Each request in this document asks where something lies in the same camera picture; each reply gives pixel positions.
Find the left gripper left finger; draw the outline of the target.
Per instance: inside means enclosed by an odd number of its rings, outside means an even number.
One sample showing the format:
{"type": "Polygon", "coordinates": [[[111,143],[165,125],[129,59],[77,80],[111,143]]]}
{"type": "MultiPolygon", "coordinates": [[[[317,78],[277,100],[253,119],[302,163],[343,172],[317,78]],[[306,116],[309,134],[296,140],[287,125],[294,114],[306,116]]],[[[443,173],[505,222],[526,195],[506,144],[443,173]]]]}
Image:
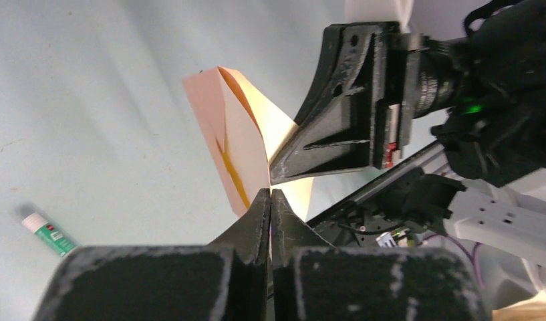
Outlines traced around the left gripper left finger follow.
{"type": "Polygon", "coordinates": [[[207,245],[79,247],[36,320],[264,320],[271,195],[207,245]]]}

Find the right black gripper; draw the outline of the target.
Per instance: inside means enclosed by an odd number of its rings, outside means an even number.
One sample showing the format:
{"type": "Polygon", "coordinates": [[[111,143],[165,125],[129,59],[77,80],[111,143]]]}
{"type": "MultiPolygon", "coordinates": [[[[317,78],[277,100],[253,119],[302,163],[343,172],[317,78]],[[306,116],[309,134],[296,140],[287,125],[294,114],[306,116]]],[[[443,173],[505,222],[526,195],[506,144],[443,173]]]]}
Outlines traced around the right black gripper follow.
{"type": "Polygon", "coordinates": [[[317,69],[295,117],[298,127],[270,163],[272,184],[373,163],[392,167],[410,143],[412,121],[458,97],[468,75],[467,39],[391,33],[385,40],[384,68],[383,23],[324,29],[317,69]]]}

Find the tan paper envelope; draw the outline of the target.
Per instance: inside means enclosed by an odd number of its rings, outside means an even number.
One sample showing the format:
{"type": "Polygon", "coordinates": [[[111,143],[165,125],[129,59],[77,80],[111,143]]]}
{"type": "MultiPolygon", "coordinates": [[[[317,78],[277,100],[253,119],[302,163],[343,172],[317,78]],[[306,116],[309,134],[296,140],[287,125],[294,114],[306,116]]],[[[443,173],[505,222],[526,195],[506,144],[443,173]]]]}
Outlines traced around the tan paper envelope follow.
{"type": "Polygon", "coordinates": [[[239,71],[218,66],[182,81],[233,213],[243,216],[260,189],[281,189],[300,219],[312,178],[273,183],[270,164],[298,126],[239,71]]]}

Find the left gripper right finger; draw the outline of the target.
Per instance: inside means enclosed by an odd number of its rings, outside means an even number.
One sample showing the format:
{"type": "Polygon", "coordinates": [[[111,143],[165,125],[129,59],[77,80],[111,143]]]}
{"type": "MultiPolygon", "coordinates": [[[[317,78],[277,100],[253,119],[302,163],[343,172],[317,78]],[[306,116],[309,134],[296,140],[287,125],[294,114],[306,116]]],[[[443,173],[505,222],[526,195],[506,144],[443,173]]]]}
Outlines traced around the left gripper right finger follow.
{"type": "Polygon", "coordinates": [[[271,193],[276,320],[488,320],[474,277],[441,248],[334,247],[271,193]]]}

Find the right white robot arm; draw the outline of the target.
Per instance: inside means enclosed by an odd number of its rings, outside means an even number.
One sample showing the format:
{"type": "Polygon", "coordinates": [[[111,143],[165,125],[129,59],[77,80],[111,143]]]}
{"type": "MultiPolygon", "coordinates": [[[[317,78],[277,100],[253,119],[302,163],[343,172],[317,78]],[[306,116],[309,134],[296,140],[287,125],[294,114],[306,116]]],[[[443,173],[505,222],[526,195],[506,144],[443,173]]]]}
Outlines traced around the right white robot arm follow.
{"type": "Polygon", "coordinates": [[[411,1],[347,1],[325,28],[309,92],[271,161],[274,184],[384,169],[325,211],[427,229],[546,267],[546,205],[502,188],[546,170],[546,1],[489,1],[440,41],[407,30],[411,1]]]}

